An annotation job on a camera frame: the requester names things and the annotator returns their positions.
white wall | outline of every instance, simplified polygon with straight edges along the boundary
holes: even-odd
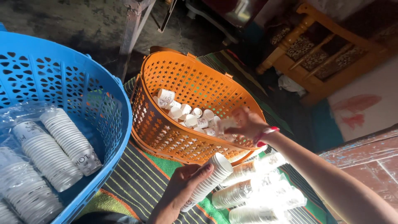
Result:
[[[398,123],[398,57],[328,97],[345,141]]]

red bracelet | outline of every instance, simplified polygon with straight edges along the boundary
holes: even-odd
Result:
[[[264,142],[262,142],[262,141],[260,141],[260,140],[261,140],[261,138],[262,138],[264,135],[267,135],[267,134],[269,134],[269,133],[271,133],[271,132],[279,132],[279,128],[278,128],[278,127],[275,127],[275,126],[272,126],[272,127],[268,127],[268,128],[266,128],[266,129],[264,129],[262,132],[260,132],[259,134],[257,134],[257,135],[253,138],[253,145],[255,145],[256,147],[265,146],[266,143],[264,143]]]

blue plastic basket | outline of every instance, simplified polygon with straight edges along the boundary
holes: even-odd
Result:
[[[60,193],[67,205],[53,223],[70,223],[108,179],[129,140],[132,117],[120,79],[68,47],[0,31],[0,108],[48,101],[89,139],[103,168]]]

